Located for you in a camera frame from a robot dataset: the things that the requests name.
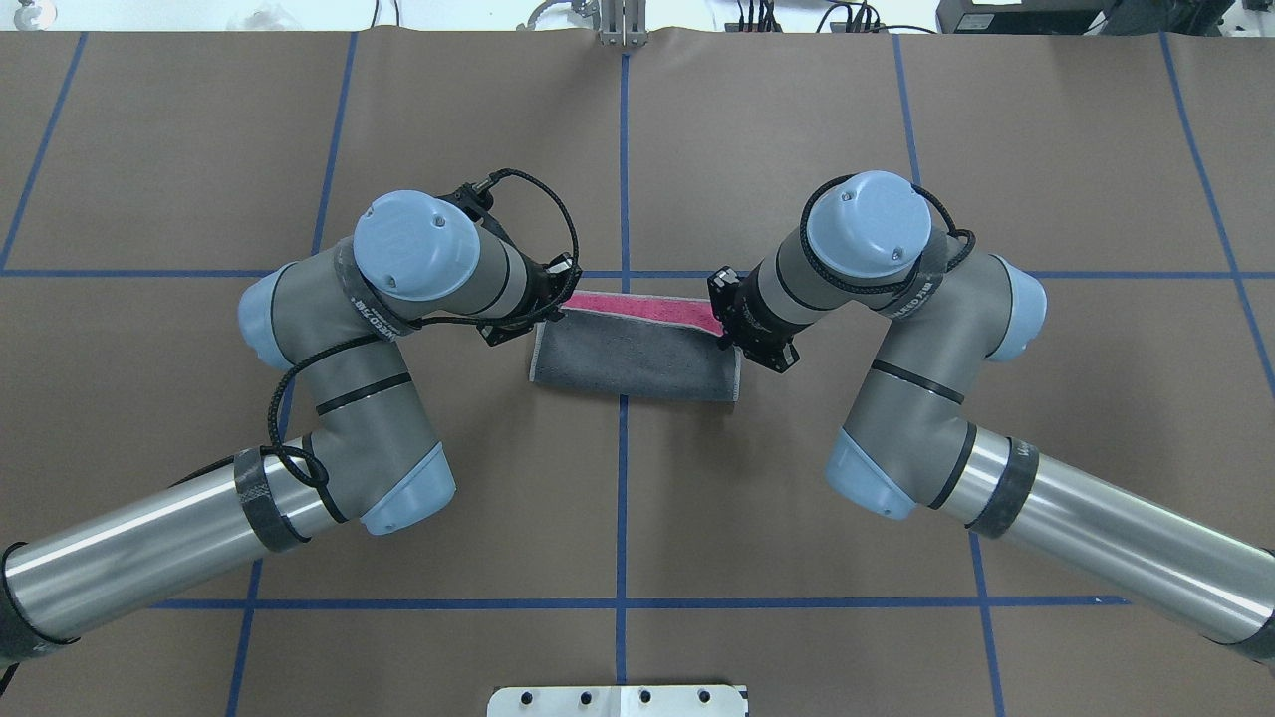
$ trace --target gray cloth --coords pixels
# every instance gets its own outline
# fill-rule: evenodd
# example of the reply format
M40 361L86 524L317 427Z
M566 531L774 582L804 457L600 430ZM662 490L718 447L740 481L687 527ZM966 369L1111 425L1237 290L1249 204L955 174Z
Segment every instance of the gray cloth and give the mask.
M740 351L711 333L617 314L564 309L536 330L533 383L678 401L740 399Z

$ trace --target white metal plate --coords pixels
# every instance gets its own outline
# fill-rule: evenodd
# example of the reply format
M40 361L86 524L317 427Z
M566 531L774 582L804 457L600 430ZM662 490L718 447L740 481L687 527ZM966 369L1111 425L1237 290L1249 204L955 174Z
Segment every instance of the white metal plate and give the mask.
M748 688L737 685L502 688L487 703L487 717L747 716Z

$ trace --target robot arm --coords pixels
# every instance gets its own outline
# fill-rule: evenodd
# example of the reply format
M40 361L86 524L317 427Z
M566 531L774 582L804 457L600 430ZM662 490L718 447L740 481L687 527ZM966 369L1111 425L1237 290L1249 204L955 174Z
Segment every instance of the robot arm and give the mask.
M932 228L917 190L886 172L834 180L746 279L729 268L709 279L724 341L778 371L797 360L792 337L848 301L892 319L836 435L827 481L889 518L917 504L942 510L1275 665L1275 555L961 417L983 360L1010 360L1039 332L1044 290L1000 256L968 250L951 236L968 232L941 205L949 226Z
M486 213L487 190L502 176L511 175L464 185L448 200L381 196L353 237L250 287L240 325L266 364L289 370L352 344L301 374L321 424L287 444L305 458L293 469L306 480L282 462L289 458L254 448L133 505L9 547L0 560L0 665L56 651L349 518L384 535L446 505L455 482L399 348L367 337L398 338L422 325L417 318L449 311L490 322L479 330L495 344L553 318L579 277L575 256L541 265L497 236L504 230ZM426 322L439 320L454 322Z

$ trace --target pink cloth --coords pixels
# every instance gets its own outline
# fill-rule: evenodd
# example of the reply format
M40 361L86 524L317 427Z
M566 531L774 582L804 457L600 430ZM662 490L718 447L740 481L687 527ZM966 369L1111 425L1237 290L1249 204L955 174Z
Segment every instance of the pink cloth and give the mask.
M713 318L713 307L708 299L576 291L562 306L604 314L638 316L669 324L686 324L701 328L715 336L722 336L722 322Z

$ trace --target blue plastic cover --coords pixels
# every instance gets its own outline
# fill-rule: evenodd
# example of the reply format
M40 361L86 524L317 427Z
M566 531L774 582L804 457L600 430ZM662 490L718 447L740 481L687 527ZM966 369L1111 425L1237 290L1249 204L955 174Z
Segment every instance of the blue plastic cover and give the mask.
M244 341L252 347L252 351L256 351L256 357L266 366L280 371L287 371L292 364L283 357L279 342L274 339L272 306L274 305L274 286L279 283L279 277L292 264L296 262L279 267L270 276L247 287L247 291L240 297L238 306L240 333L244 334Z
M901 521L917 503L868 458L845 429L836 431L836 445L827 459L824 477L836 492L886 518Z
M372 202L354 226L354 262L379 291L407 301L441 299L478 267L478 230L455 205L400 189Z
M1044 293L1044 287L1031 274L1015 268L1001 256L996 256L1005 265L1005 272L1010 274L1010 325L1005 329L1005 338L996 347L988 361L1009 361L1026 351L1028 343L1040 333L1044 325L1044 315L1049 307L1049 300Z
M360 521L374 536L393 533L442 510L455 492L456 480L439 441Z
M912 182L890 172L854 175L815 203L810 248L827 268L858 278L894 274L929 242L929 205Z

